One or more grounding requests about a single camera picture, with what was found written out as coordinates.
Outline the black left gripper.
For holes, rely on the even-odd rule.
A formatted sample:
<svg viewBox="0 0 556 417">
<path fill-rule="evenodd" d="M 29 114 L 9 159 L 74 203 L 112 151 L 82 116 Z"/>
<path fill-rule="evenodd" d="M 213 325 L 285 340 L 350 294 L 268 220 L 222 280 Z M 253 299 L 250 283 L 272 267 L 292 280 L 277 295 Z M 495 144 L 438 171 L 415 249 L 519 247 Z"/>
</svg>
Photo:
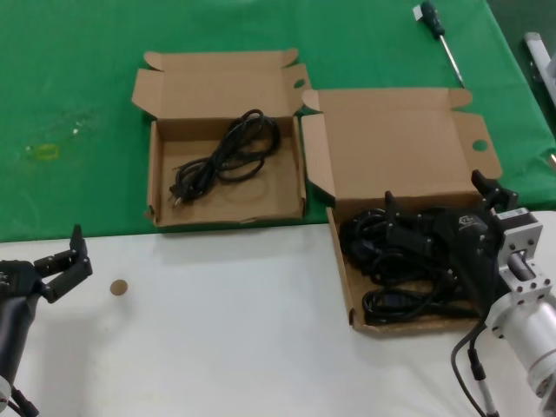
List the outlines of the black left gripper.
<svg viewBox="0 0 556 417">
<path fill-rule="evenodd" d="M 34 262 L 1 261 L 1 300 L 41 295 L 54 303 L 92 275 L 80 225 L 73 228 L 69 249 Z M 42 278 L 55 278 L 43 283 Z"/>
</svg>

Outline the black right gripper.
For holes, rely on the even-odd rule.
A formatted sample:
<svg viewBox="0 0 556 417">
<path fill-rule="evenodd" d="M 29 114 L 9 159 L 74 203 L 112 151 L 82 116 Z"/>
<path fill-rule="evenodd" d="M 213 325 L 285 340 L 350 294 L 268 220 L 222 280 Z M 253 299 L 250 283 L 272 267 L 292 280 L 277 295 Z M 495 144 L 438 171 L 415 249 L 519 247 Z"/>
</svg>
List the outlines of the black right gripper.
<svg viewBox="0 0 556 417">
<path fill-rule="evenodd" d="M 481 195 L 479 208 L 496 213 L 517 208 L 519 196 L 504 188 L 495 178 L 485 177 L 478 169 L 471 182 Z M 385 192 L 386 242 L 423 257 L 434 257 L 433 240 L 420 232 L 416 220 L 404 222 L 394 195 Z M 447 250 L 450 266 L 479 315 L 487 316 L 499 287 L 497 241 L 487 222 L 478 213 L 447 208 L 435 216 L 435 234 Z"/>
</svg>

